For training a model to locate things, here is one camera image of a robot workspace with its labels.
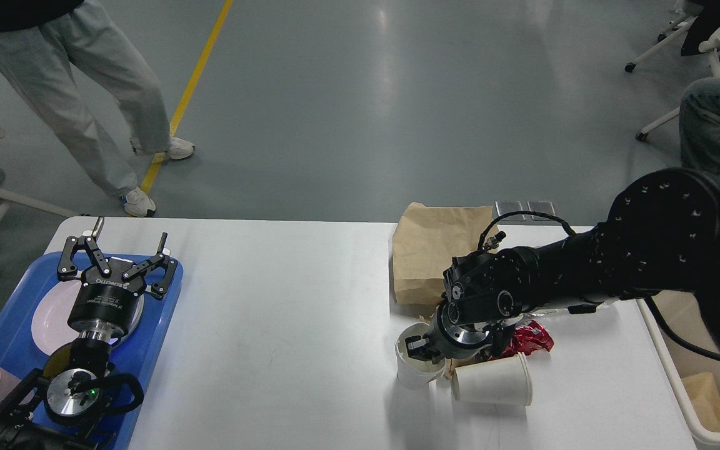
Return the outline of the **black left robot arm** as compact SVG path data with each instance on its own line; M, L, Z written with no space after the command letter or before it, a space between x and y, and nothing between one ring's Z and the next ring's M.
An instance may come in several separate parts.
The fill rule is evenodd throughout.
M31 264L0 313L0 449L125 449L182 289L162 233L108 254L104 219Z

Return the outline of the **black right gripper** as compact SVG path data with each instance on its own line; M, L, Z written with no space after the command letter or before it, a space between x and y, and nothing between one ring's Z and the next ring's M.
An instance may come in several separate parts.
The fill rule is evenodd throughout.
M483 324L451 324L448 308L439 306L429 322L426 335L409 336L404 340L407 356L415 361L438 364L442 359L468 359L493 341L494 331Z

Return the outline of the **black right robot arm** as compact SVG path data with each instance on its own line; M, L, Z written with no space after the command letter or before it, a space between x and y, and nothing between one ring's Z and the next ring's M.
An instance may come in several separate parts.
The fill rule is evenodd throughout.
M406 337L406 354L437 364L483 348L502 355L515 321L542 309L594 313L608 300L691 293L720 360L720 176L686 168L652 172L618 194L606 221L542 247L454 257L428 330Z

